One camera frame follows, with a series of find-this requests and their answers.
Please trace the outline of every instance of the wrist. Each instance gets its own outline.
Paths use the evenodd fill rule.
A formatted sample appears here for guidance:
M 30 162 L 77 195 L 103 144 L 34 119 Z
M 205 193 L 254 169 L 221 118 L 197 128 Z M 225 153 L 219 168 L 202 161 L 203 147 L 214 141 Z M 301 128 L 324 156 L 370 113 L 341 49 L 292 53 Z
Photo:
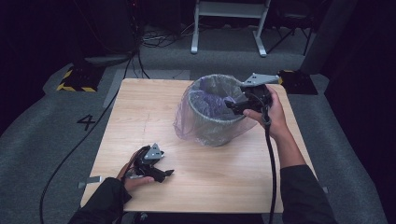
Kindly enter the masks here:
M 284 138 L 288 138 L 291 133 L 286 124 L 273 123 L 270 127 L 270 135 L 272 138 L 274 138 L 274 140 L 278 141 Z

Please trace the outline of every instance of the wooden table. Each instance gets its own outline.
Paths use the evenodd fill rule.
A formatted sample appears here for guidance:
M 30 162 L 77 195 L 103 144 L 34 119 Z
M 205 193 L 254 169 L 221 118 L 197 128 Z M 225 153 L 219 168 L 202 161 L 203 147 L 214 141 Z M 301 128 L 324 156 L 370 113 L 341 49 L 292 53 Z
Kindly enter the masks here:
M 155 166 L 175 169 L 162 183 L 150 183 L 132 192 L 125 211 L 268 213 L 272 197 L 272 174 L 264 129 L 253 129 L 223 147 L 204 147 L 177 137 L 173 122 L 177 106 L 192 81 L 131 79 L 122 81 L 91 176 L 116 176 L 132 154 L 157 143 L 165 152 Z M 279 94 L 297 145 L 313 169 L 285 90 Z M 273 141 L 277 174 L 276 144 Z M 283 206 L 277 176 L 276 212 Z M 99 186 L 89 184 L 84 205 Z

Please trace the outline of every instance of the wastebasket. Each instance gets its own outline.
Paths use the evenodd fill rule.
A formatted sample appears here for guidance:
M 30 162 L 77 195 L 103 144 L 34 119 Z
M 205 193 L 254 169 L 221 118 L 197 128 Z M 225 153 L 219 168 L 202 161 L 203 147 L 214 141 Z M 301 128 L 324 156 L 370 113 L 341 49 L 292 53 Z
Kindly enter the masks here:
M 235 115 L 224 100 L 246 101 L 241 82 L 227 75 L 210 75 L 194 81 L 184 92 L 174 122 L 176 134 L 184 140 L 220 147 L 253 128 L 257 122 Z

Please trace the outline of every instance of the black sleeve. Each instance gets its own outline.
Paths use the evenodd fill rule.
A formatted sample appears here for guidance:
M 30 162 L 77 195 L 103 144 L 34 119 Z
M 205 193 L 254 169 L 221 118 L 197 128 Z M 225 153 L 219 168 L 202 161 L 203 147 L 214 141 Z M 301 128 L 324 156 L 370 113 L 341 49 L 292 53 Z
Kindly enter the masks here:
M 119 217 L 123 205 L 130 199 L 131 196 L 118 179 L 107 178 L 69 223 L 111 224 Z
M 307 165 L 280 170 L 280 193 L 286 223 L 337 223 L 317 179 Z

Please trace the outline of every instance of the gray carpet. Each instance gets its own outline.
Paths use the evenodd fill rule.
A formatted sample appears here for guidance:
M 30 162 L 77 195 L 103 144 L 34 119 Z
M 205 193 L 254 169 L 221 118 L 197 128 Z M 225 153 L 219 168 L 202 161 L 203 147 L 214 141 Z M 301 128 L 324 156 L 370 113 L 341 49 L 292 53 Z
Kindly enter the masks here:
M 265 30 L 262 34 L 267 48 L 277 39 L 276 31 Z M 196 55 L 190 54 L 190 47 L 190 35 L 165 48 L 142 47 L 142 63 L 148 75 L 155 78 L 195 80 L 210 74 L 227 74 L 245 80 L 253 72 L 274 75 L 281 69 L 298 69 L 304 60 L 304 37 L 299 32 L 266 58 L 259 56 L 248 28 L 206 30 L 201 33 Z M 77 121 L 87 115 L 92 115 L 92 120 L 99 119 L 120 83 L 125 65 L 106 69 L 99 92 L 56 91 L 70 65 L 60 68 L 43 87 L 46 95 L 4 132 L 0 139 L 0 223 L 39 222 L 38 206 L 44 186 L 64 156 L 87 133 L 85 125 Z M 141 78 L 136 58 L 128 76 L 134 76 L 132 65 Z M 327 78 L 315 75 L 312 79 L 319 95 L 289 98 L 319 183 L 330 191 L 328 198 L 337 220 L 387 223 L 375 186 L 323 95 Z M 44 201 L 45 223 L 66 223 L 78 209 L 83 189 L 77 185 L 90 174 L 110 113 L 111 108 L 53 179 Z M 282 223 L 280 215 L 276 215 L 275 223 Z

